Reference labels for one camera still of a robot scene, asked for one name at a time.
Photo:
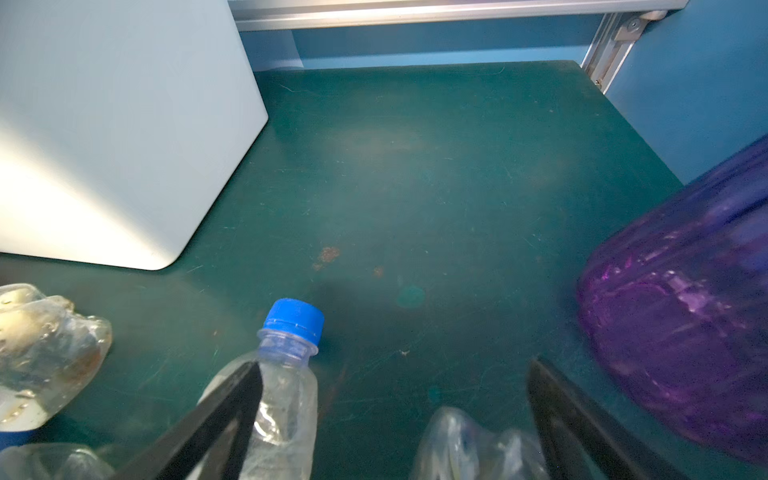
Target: screw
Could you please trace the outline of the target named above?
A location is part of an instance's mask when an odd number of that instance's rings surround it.
[[[632,18],[630,21],[627,22],[627,31],[630,33],[633,31],[637,31],[640,29],[640,19],[639,18]]]

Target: blue bottle cap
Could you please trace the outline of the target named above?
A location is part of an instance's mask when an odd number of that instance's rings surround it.
[[[320,341],[325,317],[316,307],[301,300],[277,300],[264,320],[264,328],[292,333],[314,345]]]

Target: scratch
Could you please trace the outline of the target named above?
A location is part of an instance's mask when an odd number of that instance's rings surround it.
[[[369,403],[369,402],[385,402],[387,400],[393,400],[393,398],[388,396],[381,396],[381,397],[373,397],[371,399],[339,400],[336,403]]]
[[[362,412],[360,414],[350,413],[349,415],[340,417],[338,419],[327,419],[325,422],[322,422],[322,425],[318,425],[317,428],[318,429],[323,429],[323,428],[325,428],[325,427],[327,427],[329,425],[335,425],[337,423],[352,422],[354,420],[357,420],[360,417],[364,417],[364,416],[368,415],[371,412],[371,410],[373,410],[375,407],[376,407],[376,404],[371,405],[370,407],[368,407],[368,409],[365,410],[365,412]]]
[[[139,399],[152,399],[152,400],[162,400],[164,402],[174,402],[173,399],[167,399],[165,397],[161,396],[153,396],[153,395],[140,395],[137,393],[131,393],[131,392],[124,392],[123,390],[113,389],[112,387],[105,387],[107,390],[112,390],[113,392],[122,393],[123,395],[137,397]]]
[[[502,67],[501,70],[497,71],[496,73],[474,73],[470,71],[452,71],[451,73],[456,73],[460,75],[476,75],[478,77],[488,77],[489,75],[498,75],[504,71],[506,66]]]
[[[463,313],[462,315],[457,316],[456,319],[459,320],[459,319],[462,319],[462,318],[466,318],[468,316],[475,315],[476,313],[480,313],[480,312],[485,312],[485,307],[484,306],[479,306],[479,307],[477,307],[476,309],[474,309],[471,312]]]
[[[496,367],[505,367],[506,365],[504,363],[497,363],[496,365],[491,365],[487,369],[485,369],[480,375],[480,383],[478,383],[476,386],[473,386],[472,388],[475,389],[475,392],[472,393],[472,397],[467,402],[466,408],[469,408],[469,406],[478,398],[478,394],[480,393],[480,390],[483,388],[483,382],[485,381],[485,376],[488,375],[488,372],[493,370]]]
[[[149,383],[150,380],[152,380],[154,377],[156,377],[157,374],[160,373],[160,371],[163,369],[163,367],[165,367],[166,363],[168,363],[168,356],[166,356],[165,360],[163,360],[163,362],[160,364],[160,366],[157,367],[157,370],[155,370],[155,373],[153,373],[146,380],[144,380],[142,383],[140,383],[139,386],[136,388],[136,390],[141,389],[141,387],[147,385],[147,383]]]
[[[397,350],[393,350],[390,353],[386,353],[384,355],[381,355],[380,357],[375,358],[375,359],[371,360],[370,362],[367,362],[365,365],[359,367],[349,377],[350,378],[352,378],[352,377],[359,377],[359,379],[364,379],[368,375],[370,375],[374,370],[378,369],[380,366],[382,366],[385,363],[387,363],[387,361],[390,360],[391,358],[393,358],[393,357],[395,357],[397,355],[400,355],[400,356],[408,355],[409,353],[411,353],[411,350],[413,350],[413,348],[415,346],[417,346],[418,344],[421,343],[421,341],[424,340],[424,338],[426,337],[426,334],[427,334],[426,330],[421,331],[418,335],[416,335],[413,338],[413,340],[410,343],[405,345],[405,347],[404,347],[404,348],[406,348],[405,350],[397,349]]]
[[[471,362],[476,356],[478,355],[478,352],[475,352],[471,354],[468,357],[464,357],[452,364],[448,364],[448,357],[445,355],[445,351],[443,352],[443,356],[445,357],[445,362],[443,363],[443,368],[440,369],[435,375],[432,376],[432,378],[429,380],[430,382],[434,383],[440,375],[442,375],[445,372],[448,372],[449,370],[456,369],[456,367]]]
[[[285,88],[285,89],[286,89],[286,90],[288,90],[289,92],[291,92],[291,93],[294,93],[294,94],[299,94],[299,93],[302,93],[302,92],[306,92],[306,93],[308,93],[308,94],[310,94],[310,95],[315,95],[315,96],[317,96],[317,97],[325,97],[325,96],[326,96],[326,95],[316,94],[315,92],[313,92],[313,91],[311,91],[311,90],[291,90],[290,88],[286,87],[286,86],[285,86],[285,85],[283,85],[283,84],[278,84],[278,85],[279,85],[280,87],[283,87],[283,88]]]

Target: white box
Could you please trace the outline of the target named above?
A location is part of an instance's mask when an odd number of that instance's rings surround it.
[[[224,0],[0,2],[0,251],[163,268],[265,123]]]

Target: blue wall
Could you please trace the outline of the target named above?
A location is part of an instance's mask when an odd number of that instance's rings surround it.
[[[581,62],[601,15],[505,18],[241,34],[254,70],[497,61]],[[288,57],[297,55],[293,61]]]
[[[690,0],[643,33],[607,96],[690,182],[768,133],[768,2]]]

